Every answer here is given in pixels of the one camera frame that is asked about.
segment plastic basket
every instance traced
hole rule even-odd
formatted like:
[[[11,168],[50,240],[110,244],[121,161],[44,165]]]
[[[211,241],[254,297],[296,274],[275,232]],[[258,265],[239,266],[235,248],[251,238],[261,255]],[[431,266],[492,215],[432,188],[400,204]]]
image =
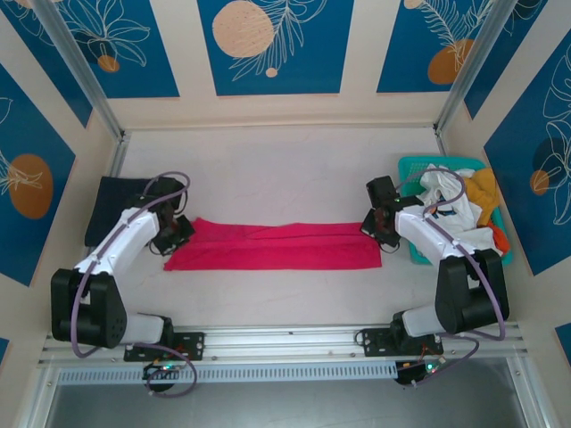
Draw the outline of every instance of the plastic basket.
[[[485,165],[478,159],[470,159],[470,158],[455,158],[455,157],[444,157],[444,156],[406,156],[399,160],[399,178],[401,182],[403,182],[408,176],[414,174],[415,172],[420,172],[423,169],[428,168],[428,165],[433,163],[435,166],[443,165],[446,168],[451,170],[456,169],[483,169]],[[401,194],[403,196],[410,196],[413,194],[421,194],[426,189],[420,185],[420,177],[416,177],[410,180],[406,185],[404,185],[401,189]],[[501,213],[498,208],[496,208],[492,213],[492,222],[494,225],[499,227],[503,230],[503,233],[506,233],[506,227],[503,225],[503,219],[501,218]],[[410,247],[410,258],[414,263],[427,265],[430,264],[430,261],[426,257],[423,257],[418,251],[417,248],[412,244],[409,243]],[[503,255],[501,258],[501,263],[504,266],[507,266],[511,263],[513,259],[513,254],[508,251],[506,254]]]

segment wall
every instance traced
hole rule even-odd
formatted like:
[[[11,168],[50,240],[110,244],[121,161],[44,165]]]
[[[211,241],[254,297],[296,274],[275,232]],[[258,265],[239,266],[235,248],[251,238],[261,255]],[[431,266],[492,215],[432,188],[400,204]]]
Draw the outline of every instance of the wall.
[[[462,106],[445,130],[444,142],[451,155],[484,159],[484,145],[569,31],[567,17],[570,13],[571,4],[567,0],[550,0],[545,5],[475,118],[472,120]],[[511,142],[513,150],[518,150],[522,143]],[[529,183],[525,181],[522,185],[529,186]],[[571,259],[533,276],[505,204],[501,208],[515,256],[505,271],[511,313],[520,324],[530,354],[559,419],[564,423],[571,418],[568,405],[571,369],[554,327],[571,321],[568,281]]]
[[[180,98],[111,100],[127,128],[289,123],[432,123],[446,93],[377,94],[399,0],[356,0],[339,95],[217,97],[196,1],[152,1]]]
[[[114,142],[95,114],[84,128],[1,13],[0,40],[0,64],[75,153],[75,163],[31,284],[26,286],[0,275],[0,337],[10,340],[0,374],[0,425],[9,427],[16,420],[26,388],[31,386],[31,368],[37,363],[50,329],[51,275],[57,268],[72,267],[82,255],[83,234],[95,202],[98,178],[108,169]],[[18,120],[27,123],[26,117]],[[0,149],[8,150],[12,143],[0,139]],[[7,198],[8,193],[0,197]],[[6,239],[12,232],[3,230],[3,250],[14,244]],[[25,236],[27,231],[20,232]]]
[[[54,48],[24,4],[0,9],[62,88],[63,71],[44,58]],[[432,124],[492,4],[54,3],[124,128]]]

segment black bracket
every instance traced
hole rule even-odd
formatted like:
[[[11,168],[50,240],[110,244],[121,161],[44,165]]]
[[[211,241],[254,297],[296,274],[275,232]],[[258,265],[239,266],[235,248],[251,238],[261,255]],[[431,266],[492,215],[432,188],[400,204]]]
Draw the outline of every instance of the black bracket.
[[[375,178],[367,183],[372,210],[360,227],[365,235],[375,238],[379,245],[399,245],[401,236],[395,230],[396,213],[411,205],[423,205],[416,196],[400,196],[389,176]]]
[[[364,328],[355,334],[355,341],[365,350],[365,357],[418,357],[426,350],[435,355],[444,353],[442,341],[437,341],[434,334],[408,336],[402,314],[394,314],[388,327]]]
[[[426,364],[419,364],[417,361],[397,361],[396,369],[398,377],[395,381],[403,386],[411,385],[413,382],[418,383],[428,375]]]
[[[172,344],[169,346],[177,350],[191,361],[202,361],[204,353],[204,333],[174,333]],[[150,350],[134,346],[132,349],[125,349],[123,360],[128,362],[152,362],[156,359],[168,361],[180,361],[176,356],[169,356],[169,353],[161,350]]]
[[[422,354],[423,346],[437,355],[444,352],[442,342],[437,343],[433,334],[410,337],[400,346],[395,343],[390,327],[365,328],[360,331],[360,335],[362,342],[359,345],[363,346],[365,357],[418,357]]]

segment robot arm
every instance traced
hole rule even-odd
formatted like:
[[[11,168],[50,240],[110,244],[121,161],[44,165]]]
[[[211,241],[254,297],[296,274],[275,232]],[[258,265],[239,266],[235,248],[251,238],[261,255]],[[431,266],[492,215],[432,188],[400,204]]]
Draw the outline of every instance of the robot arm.
[[[150,195],[137,197],[122,211],[115,227],[87,258],[72,270],[59,269],[54,274],[51,303],[52,332],[56,340],[70,341],[71,312],[79,283],[94,262],[82,296],[89,296],[89,303],[79,305],[79,343],[114,348],[120,343],[157,343],[172,335],[172,323],[167,318],[128,313],[120,295],[120,284],[138,253],[149,242],[164,252],[187,242],[194,232],[184,216],[175,218],[180,197],[141,210],[179,187],[180,183],[174,179],[159,179]]]
[[[425,218],[422,202],[416,196],[401,197],[389,176],[367,184],[373,209],[361,230],[380,244],[395,247],[401,237],[414,243],[438,267],[434,304],[395,314],[394,338],[397,342],[433,333],[460,333],[497,321],[486,290],[458,245],[476,260],[492,287],[503,319],[509,315],[501,258],[494,250],[479,251],[460,240],[451,243]],[[468,278],[479,280],[470,287]]]

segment pink cloth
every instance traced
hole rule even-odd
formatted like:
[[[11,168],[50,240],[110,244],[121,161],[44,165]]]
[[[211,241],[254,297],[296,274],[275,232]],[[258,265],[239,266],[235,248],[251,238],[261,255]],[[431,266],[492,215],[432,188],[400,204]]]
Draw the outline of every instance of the pink cloth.
[[[349,270],[381,267],[375,240],[360,223],[221,225],[198,218],[190,243],[165,270]]]

